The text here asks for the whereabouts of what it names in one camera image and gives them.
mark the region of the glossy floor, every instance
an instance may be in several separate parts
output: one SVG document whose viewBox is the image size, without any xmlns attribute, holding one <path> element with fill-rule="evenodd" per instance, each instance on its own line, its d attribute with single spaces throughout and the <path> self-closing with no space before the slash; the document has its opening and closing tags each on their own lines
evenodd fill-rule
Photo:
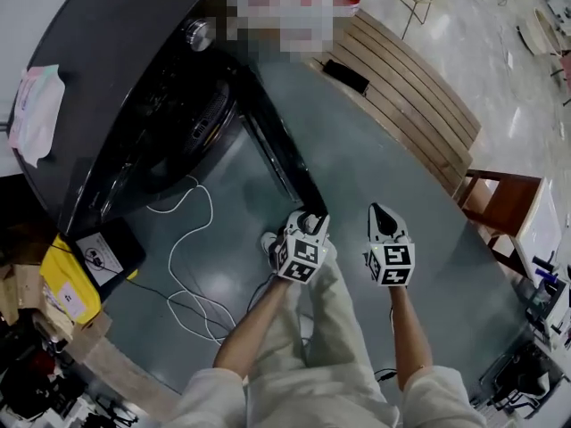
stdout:
<svg viewBox="0 0 571 428">
<path fill-rule="evenodd" d="M 426 23 L 413 18 L 404 38 L 452 86 L 482 124 L 473 167 L 547 177 L 562 229 L 571 207 L 571 106 L 558 61 L 532 56 L 516 26 L 545 0 L 434 0 Z M 363 9 L 402 34 L 410 10 L 399 0 L 363 0 Z M 417 12 L 424 17 L 426 5 Z M 559 256 L 571 260 L 564 232 Z"/>
</svg>

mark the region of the black device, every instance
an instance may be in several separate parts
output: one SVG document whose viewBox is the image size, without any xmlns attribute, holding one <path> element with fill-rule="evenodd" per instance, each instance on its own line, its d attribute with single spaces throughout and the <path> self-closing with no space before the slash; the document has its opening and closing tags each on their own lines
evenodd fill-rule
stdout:
<svg viewBox="0 0 571 428">
<path fill-rule="evenodd" d="M 357 71 L 351 70 L 342 63 L 329 60 L 323 67 L 323 72 L 341 81 L 350 88 L 355 89 L 361 95 L 364 95 L 367 90 L 368 79 L 362 77 Z"/>
<path fill-rule="evenodd" d="M 29 65 L 59 64 L 66 87 L 52 150 L 36 169 L 16 156 L 64 235 L 187 190 L 187 175 L 203 179 L 243 124 L 290 197 L 323 214 L 263 86 L 228 53 L 227 16 L 226 0 L 63 5 Z"/>
</svg>

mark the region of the person's right arm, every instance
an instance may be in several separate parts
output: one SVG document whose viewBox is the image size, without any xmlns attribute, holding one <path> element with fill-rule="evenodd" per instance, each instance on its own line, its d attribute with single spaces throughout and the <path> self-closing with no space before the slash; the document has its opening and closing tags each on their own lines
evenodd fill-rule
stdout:
<svg viewBox="0 0 571 428">
<path fill-rule="evenodd" d="M 394 348 L 405 428 L 485 428 L 458 371 L 433 366 L 432 351 L 405 287 L 391 287 Z"/>
</svg>

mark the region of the white cable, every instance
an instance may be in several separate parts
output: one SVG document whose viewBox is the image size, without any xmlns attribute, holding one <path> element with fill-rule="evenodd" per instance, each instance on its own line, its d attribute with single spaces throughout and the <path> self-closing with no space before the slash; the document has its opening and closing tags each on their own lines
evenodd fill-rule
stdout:
<svg viewBox="0 0 571 428">
<path fill-rule="evenodd" d="M 172 315 L 174 316 L 174 318 L 177 320 L 178 324 L 179 324 L 182 328 L 184 328 L 184 329 L 187 330 L 189 333 L 192 333 L 192 334 L 194 334 L 194 335 L 196 335 L 196 336 L 198 336 L 198 337 L 200 337 L 200 338 L 203 338 L 203 339 L 205 339 L 205 340 L 207 340 L 207 341 L 214 341 L 214 342 L 216 342 L 218 345 L 221 345 L 222 343 L 220 342 L 220 340 L 223 340 L 224 338 L 217 338 L 217 337 L 214 336 L 214 334 L 212 333 L 212 331 L 211 331 L 211 329 L 210 329 L 210 327 L 209 327 L 209 325 L 208 325 L 208 315 L 206 314 L 206 310 L 204 309 L 204 306 L 202 305 L 202 303 L 200 302 L 200 300 L 204 300 L 204 301 L 206 301 L 206 302 L 209 302 L 209 303 L 210 303 L 211 305 L 213 305 L 213 306 L 217 306 L 217 307 L 221 308 L 221 309 L 228 315 L 228 317 L 230 318 L 230 321 L 232 322 L 232 326 L 235 327 L 235 326 L 236 326 L 236 321 L 235 321 L 234 318 L 232 317 L 232 314 L 230 314 L 230 311 L 228 311 L 228 309 L 227 309 L 225 306 L 223 306 L 222 304 L 220 304 L 220 303 L 218 303 L 218 302 L 216 302 L 216 301 L 214 301 L 214 300 L 211 300 L 210 298 L 203 297 L 202 295 L 199 295 L 198 293 L 195 293 L 195 292 L 193 292 L 193 291 L 187 289 L 187 288 L 185 287 L 185 285 L 184 285 L 182 282 L 180 282 L 180 280 L 175 276 L 175 274 L 174 274 L 173 271 L 172 271 L 171 264 L 170 264 L 171 261 L 172 261 L 172 255 L 174 254 L 175 249 L 177 249 L 177 246 L 178 246 L 180 243 L 182 243 L 188 236 L 190 236 L 190 235 L 192 235 L 192 234 L 194 234 L 194 233 L 196 233 L 196 232 L 199 232 L 199 231 L 201 231 L 201 230 L 204 230 L 204 228 L 207 228 L 208 226 L 210 226 L 210 224 L 212 223 L 212 220 L 214 219 L 214 208 L 213 208 L 213 206 L 212 206 L 212 198 L 211 198 L 210 192 L 208 192 L 208 189 L 207 189 L 206 187 L 204 187 L 204 185 L 201 185 L 201 184 L 198 182 L 198 180 L 196 180 L 195 177 L 192 177 L 192 176 L 188 176 L 188 177 L 190 177 L 191 179 L 193 179 L 193 180 L 196 182 L 196 186 L 193 187 L 193 188 L 191 188 L 191 189 L 189 189 L 189 190 L 185 193 L 185 195 L 182 197 L 182 199 L 177 203 L 177 205 L 176 205 L 174 208 L 172 208 L 172 209 L 170 209 L 170 210 L 153 210 L 152 208 L 150 208 L 150 207 L 148 207 L 148 206 L 147 206 L 147 208 L 148 208 L 149 210 L 151 210 L 151 211 L 153 211 L 153 212 L 156 212 L 156 213 L 159 213 L 159 214 L 169 214 L 169 213 L 173 212 L 174 210 L 176 210 L 176 209 L 178 208 L 178 206 L 180 206 L 180 204 L 185 200 L 185 198 L 188 196 L 188 194 L 191 193 L 194 189 L 200 188 L 200 189 L 203 189 L 204 192 L 206 193 L 206 197 L 208 198 L 208 203 L 209 203 L 210 208 L 211 208 L 211 216 L 210 216 L 208 222 L 207 222 L 205 225 L 203 225 L 203 226 L 199 226 L 198 228 L 195 228 L 194 230 L 190 230 L 189 232 L 186 232 L 184 235 L 182 235 L 180 238 L 178 238 L 178 240 L 175 242 L 175 244 L 174 244 L 174 245 L 172 246 L 172 248 L 170 249 L 170 253 L 169 253 L 169 263 L 168 263 L 169 273 L 170 273 L 171 277 L 172 277 L 175 281 L 177 281 L 177 284 L 180 285 L 180 288 L 181 288 L 182 290 L 180 290 L 180 291 L 178 291 L 178 292 L 175 292 L 175 293 L 173 293 L 172 295 L 170 295 L 169 298 L 167 299 L 167 305 L 169 306 L 170 312 L 172 313 Z M 191 329 L 188 328 L 187 326 L 183 325 L 183 323 L 182 323 L 182 322 L 180 321 L 180 319 L 178 318 L 177 313 L 175 312 L 175 310 L 172 308 L 172 306 L 171 306 L 171 304 L 170 304 L 170 300 L 171 300 L 173 297 L 175 297 L 175 296 L 177 296 L 177 295 L 179 295 L 179 294 L 181 294 L 181 293 L 188 293 L 190 296 L 193 297 L 194 301 L 196 301 L 196 304 L 198 304 L 199 308 L 200 308 L 201 311 L 203 312 L 203 316 L 204 316 L 204 327 L 206 328 L 206 331 L 208 332 L 208 335 L 209 335 L 210 337 L 205 336 L 205 335 L 203 335 L 203 334 L 201 334 L 201 333 L 198 333 L 198 332 L 196 332 L 195 330 L 191 330 Z"/>
</svg>

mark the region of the white label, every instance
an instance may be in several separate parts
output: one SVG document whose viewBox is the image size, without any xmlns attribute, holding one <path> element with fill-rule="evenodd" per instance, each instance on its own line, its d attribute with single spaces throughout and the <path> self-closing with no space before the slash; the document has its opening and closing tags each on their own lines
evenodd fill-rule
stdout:
<svg viewBox="0 0 571 428">
<path fill-rule="evenodd" d="M 91 276 L 99 286 L 108 283 L 123 270 L 101 233 L 82 238 L 76 244 L 83 253 Z"/>
<path fill-rule="evenodd" d="M 83 301 L 69 282 L 66 282 L 58 292 L 57 299 L 73 320 L 80 318 L 86 311 L 86 305 L 83 304 Z"/>
</svg>

